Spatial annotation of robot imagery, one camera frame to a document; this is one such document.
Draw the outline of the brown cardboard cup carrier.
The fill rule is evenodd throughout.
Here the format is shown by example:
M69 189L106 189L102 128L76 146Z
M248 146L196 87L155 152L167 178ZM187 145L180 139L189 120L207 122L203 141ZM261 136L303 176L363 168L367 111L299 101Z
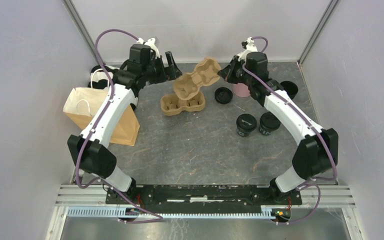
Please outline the brown cardboard cup carrier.
M216 83L221 77L221 66L215 58L206 57L196 64L192 72L184 73L173 82L173 91L180 100L189 100L196 96L201 87Z

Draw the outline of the black paper coffee cup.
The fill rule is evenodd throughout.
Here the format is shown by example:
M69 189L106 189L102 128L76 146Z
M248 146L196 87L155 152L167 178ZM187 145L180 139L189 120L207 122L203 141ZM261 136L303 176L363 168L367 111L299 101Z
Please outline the black paper coffee cup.
M249 114L244 113L236 119L236 132L241 137L247 137L257 128L256 118Z

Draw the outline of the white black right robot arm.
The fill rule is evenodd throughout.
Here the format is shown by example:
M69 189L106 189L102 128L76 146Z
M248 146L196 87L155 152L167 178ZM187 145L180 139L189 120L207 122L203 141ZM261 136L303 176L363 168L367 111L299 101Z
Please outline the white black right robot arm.
M231 84L244 84L251 97L283 124L297 143L292 166L274 178L269 199L282 204L289 192L301 190L320 180L321 173L332 170L330 180L337 178L339 136L308 117L289 96L285 87L269 76L267 55L250 52L245 59L234 56L218 75Z

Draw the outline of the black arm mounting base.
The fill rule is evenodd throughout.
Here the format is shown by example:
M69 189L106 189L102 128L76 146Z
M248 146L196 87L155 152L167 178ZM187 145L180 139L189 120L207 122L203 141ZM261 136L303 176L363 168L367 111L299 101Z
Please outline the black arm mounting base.
M127 195L156 214L254 214L262 206L299 206L298 191L275 191L268 185L137 185Z

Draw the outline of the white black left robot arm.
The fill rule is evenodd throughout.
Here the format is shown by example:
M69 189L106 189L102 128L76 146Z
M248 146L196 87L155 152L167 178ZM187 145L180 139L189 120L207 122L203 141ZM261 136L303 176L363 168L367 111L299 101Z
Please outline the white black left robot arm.
M136 182L117 166L116 156L108 150L111 136L125 110L134 104L146 84L175 80L182 75L171 51L164 64L157 50L145 44L133 44L129 58L109 78L109 93L97 114L80 135L71 135L67 144L75 170L83 170L118 190L125 204L137 198Z

